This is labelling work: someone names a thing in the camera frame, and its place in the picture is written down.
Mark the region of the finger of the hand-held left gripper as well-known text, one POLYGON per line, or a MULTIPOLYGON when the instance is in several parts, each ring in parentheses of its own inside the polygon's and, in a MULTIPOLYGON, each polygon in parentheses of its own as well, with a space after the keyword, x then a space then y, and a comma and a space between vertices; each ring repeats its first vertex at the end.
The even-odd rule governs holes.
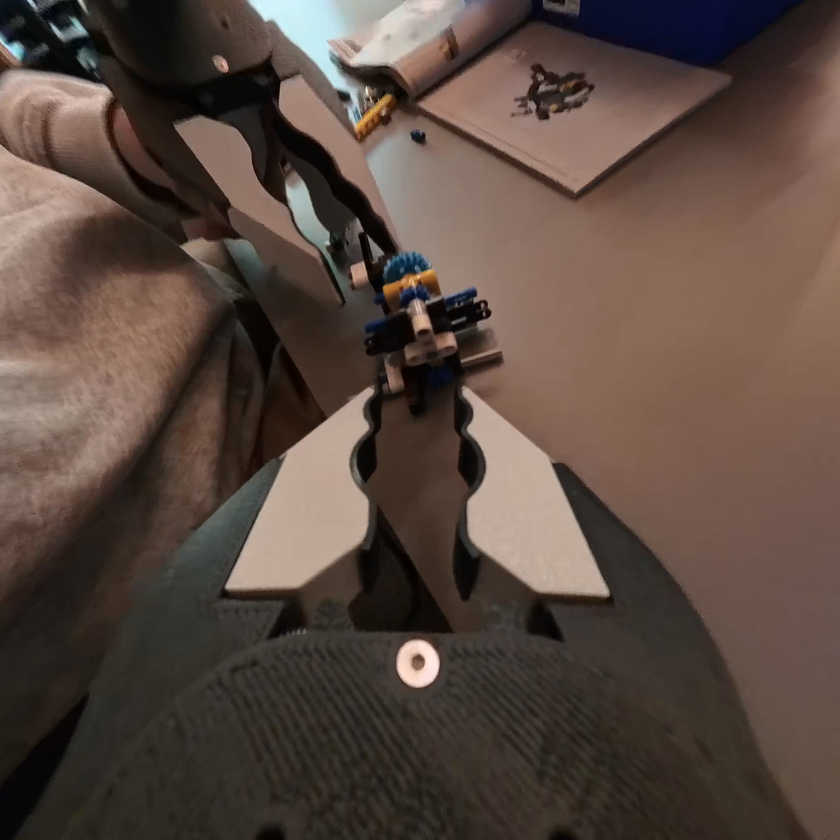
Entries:
POLYGON ((346 236, 359 228, 381 252, 395 254, 398 236, 346 117, 335 114, 301 75, 262 73, 259 86, 266 98, 259 107, 266 148, 259 181, 268 194, 288 203, 290 170, 325 231, 346 236))
POLYGON ((229 121, 195 115, 174 128, 227 200, 231 228, 281 279, 324 307, 341 307, 344 295, 321 250, 268 189, 270 144, 259 110, 226 116, 229 121))

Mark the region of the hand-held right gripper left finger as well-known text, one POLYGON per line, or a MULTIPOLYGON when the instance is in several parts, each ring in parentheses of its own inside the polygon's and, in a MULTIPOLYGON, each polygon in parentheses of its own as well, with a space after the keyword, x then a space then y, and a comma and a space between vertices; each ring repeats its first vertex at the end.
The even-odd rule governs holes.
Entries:
POLYGON ((240 600, 352 601, 375 582, 369 482, 382 393, 365 388, 280 460, 224 587, 240 600))

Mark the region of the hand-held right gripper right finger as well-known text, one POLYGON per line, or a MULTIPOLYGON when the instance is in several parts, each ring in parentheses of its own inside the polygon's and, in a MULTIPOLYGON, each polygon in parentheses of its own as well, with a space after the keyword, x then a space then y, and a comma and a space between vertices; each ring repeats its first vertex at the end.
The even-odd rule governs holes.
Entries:
POLYGON ((608 602, 551 458, 467 386, 455 392, 454 420, 465 483, 453 557, 460 600, 608 602))

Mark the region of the lego technic gear assembly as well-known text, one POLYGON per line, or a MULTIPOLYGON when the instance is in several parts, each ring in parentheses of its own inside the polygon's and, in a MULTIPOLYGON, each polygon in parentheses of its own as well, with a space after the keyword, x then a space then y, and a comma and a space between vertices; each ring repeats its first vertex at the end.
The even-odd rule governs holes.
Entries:
POLYGON ((430 392, 503 361, 502 349, 481 328, 491 309, 475 287, 445 293, 422 254, 374 256, 370 237, 360 232, 358 239, 362 259, 350 268, 350 284, 370 287, 382 310, 364 325, 364 349, 377 360, 384 397, 404 397, 408 412, 420 417, 430 392))

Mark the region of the person's left forearm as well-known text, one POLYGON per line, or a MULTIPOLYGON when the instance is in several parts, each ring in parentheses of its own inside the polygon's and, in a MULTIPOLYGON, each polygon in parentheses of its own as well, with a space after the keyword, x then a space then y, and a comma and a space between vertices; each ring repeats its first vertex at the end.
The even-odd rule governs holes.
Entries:
POLYGON ((116 114, 101 84, 38 70, 2 73, 2 146, 128 207, 140 193, 114 138, 116 114))

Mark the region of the yellow lego beam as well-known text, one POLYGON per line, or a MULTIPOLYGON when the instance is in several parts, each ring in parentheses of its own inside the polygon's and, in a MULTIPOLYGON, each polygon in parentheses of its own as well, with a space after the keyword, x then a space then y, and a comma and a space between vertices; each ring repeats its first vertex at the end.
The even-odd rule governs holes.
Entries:
POLYGON ((398 100, 392 93, 386 93, 360 115, 354 125, 355 139, 362 143, 378 128, 387 125, 397 110, 398 100))

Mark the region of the lego instruction booklet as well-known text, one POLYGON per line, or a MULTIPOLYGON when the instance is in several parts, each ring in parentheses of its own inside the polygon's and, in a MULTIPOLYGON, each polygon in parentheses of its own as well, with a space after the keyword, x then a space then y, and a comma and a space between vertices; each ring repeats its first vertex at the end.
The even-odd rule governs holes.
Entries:
POLYGON ((431 120, 578 196, 724 91, 729 75, 527 22, 528 2, 404 2, 329 40, 431 120))

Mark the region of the person's left hand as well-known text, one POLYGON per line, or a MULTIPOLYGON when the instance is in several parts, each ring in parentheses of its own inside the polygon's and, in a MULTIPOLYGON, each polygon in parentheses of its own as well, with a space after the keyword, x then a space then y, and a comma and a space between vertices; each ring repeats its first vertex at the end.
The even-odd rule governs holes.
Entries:
POLYGON ((150 198, 170 204, 179 214, 187 239, 215 240, 234 234, 228 219, 211 204, 189 196, 145 149, 123 107, 114 102, 110 117, 112 145, 132 178, 150 198))

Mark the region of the blue plastic bin with papers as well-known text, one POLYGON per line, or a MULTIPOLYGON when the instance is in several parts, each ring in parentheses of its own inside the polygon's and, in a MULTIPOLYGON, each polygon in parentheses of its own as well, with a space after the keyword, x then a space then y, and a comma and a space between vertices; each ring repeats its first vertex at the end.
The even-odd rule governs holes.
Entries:
POLYGON ((704 67, 798 1, 531 1, 531 16, 607 43, 704 67))

